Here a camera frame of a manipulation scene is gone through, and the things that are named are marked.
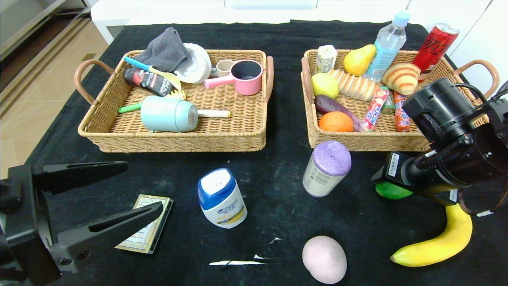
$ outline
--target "black tablecloth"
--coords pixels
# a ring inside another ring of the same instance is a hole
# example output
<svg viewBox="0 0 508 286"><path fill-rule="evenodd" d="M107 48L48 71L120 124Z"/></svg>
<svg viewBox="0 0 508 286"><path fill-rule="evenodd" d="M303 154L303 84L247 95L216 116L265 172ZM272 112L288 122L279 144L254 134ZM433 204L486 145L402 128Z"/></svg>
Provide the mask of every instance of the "black tablecloth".
<svg viewBox="0 0 508 286"><path fill-rule="evenodd" d="M316 235L328 235L344 248L348 266L341 285L505 284L506 210L475 217L471 242L455 257L424 268L407 268L390 262L389 256L402 246L439 235L446 224L444 207L427 199L389 201L378 196L369 181L385 153L352 153L351 172L325 198L313 198L302 187L312 149L305 125L300 58L306 50L325 44L354 49L372 43L385 25L339 21L172 25L183 42L207 49L260 49L274 56L267 144L259 152L102 153L77 134L89 105L73 93L28 162L125 160L130 169L100 183L49 196L54 231L130 209L140 193L169 196L175 204L154 254L118 249L92 253L100 257L89 267L78 274L66 273L53 284L318 285L301 260L303 245ZM126 27L101 61L115 67L125 52L144 49L168 26ZM423 27L413 24L406 32L406 50L418 49L427 35ZM94 67L83 86L97 95L107 78L106 72ZM198 204L198 179L219 167L233 172L248 209L246 220L231 230L212 225ZM472 190L489 193L499 187L494 182ZM267 265L209 265L248 260L256 254L279 259Z"/></svg>

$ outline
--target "pink cup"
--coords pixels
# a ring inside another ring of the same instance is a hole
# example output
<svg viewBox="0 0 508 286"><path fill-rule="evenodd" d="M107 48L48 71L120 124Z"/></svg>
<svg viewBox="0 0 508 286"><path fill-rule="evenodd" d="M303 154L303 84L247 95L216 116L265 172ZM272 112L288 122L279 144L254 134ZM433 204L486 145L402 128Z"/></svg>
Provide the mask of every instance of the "pink cup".
<svg viewBox="0 0 508 286"><path fill-rule="evenodd" d="M205 80L207 89L218 85L234 83L235 91L243 95L253 95L261 90L263 67L256 61L243 60L235 62L229 75Z"/></svg>

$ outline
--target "croissant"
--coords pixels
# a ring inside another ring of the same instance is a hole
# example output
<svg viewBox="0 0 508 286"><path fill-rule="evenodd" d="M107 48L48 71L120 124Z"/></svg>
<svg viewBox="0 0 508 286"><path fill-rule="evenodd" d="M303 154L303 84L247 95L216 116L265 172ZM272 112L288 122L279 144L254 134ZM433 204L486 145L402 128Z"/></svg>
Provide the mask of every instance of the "croissant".
<svg viewBox="0 0 508 286"><path fill-rule="evenodd" d="M403 95L411 95L418 85L420 68L414 64L403 63L391 66L383 76L383 82Z"/></svg>
<svg viewBox="0 0 508 286"><path fill-rule="evenodd" d="M339 86L340 93L352 98L371 101L379 85L367 78L357 77L341 70L331 69L332 75Z"/></svg>

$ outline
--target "brown leather handle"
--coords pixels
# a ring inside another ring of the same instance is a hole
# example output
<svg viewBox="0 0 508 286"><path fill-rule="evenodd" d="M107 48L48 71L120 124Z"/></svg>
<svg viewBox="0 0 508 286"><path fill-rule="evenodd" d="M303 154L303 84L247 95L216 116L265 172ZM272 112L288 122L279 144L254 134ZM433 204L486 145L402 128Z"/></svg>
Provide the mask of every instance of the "brown leather handle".
<svg viewBox="0 0 508 286"><path fill-rule="evenodd" d="M273 90L273 57L267 56L266 57L266 96L265 96L265 102L268 102L270 99L270 96L272 96L272 90Z"/></svg>
<svg viewBox="0 0 508 286"><path fill-rule="evenodd" d="M474 60L474 61L471 61L471 62L463 65L462 67L456 69L454 71L454 73L457 75L461 74L465 70L467 70L470 66L475 65L475 64L483 65L490 72L490 75L492 75L492 86L485 93L485 97L489 98L494 93L494 91L497 89L497 87L499 86L499 73L497 72L496 68L491 63L489 63L488 61L485 61L485 60Z"/></svg>
<svg viewBox="0 0 508 286"><path fill-rule="evenodd" d="M109 72L109 74L114 74L115 70L113 70L108 65L98 60L87 60L82 62L81 65L78 66L76 72L74 73L74 86L76 87L76 90L81 94L81 96L84 97L86 101L88 101L88 103L90 103L91 105L95 101L95 98L93 98L81 85L81 75L83 75L83 72L89 65L99 65L107 72Z"/></svg>
<svg viewBox="0 0 508 286"><path fill-rule="evenodd" d="M303 73L303 87L305 88L305 94L307 94L307 99L309 103L313 103L314 98L314 90L312 89L312 82L310 79L310 68L309 68L309 59L306 57L302 58L302 73Z"/></svg>

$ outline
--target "water bottle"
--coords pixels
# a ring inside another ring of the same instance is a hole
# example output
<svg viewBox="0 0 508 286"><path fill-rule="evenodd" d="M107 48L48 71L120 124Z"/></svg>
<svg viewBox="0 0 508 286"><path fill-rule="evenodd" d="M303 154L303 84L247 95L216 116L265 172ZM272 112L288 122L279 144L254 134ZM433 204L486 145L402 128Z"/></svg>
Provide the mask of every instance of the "water bottle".
<svg viewBox="0 0 508 286"><path fill-rule="evenodd" d="M406 42L404 27L406 27L408 21L409 12L403 10L395 14L391 24L379 30L376 42L374 42L377 50L376 56L363 77L376 82L381 81L383 74Z"/></svg>

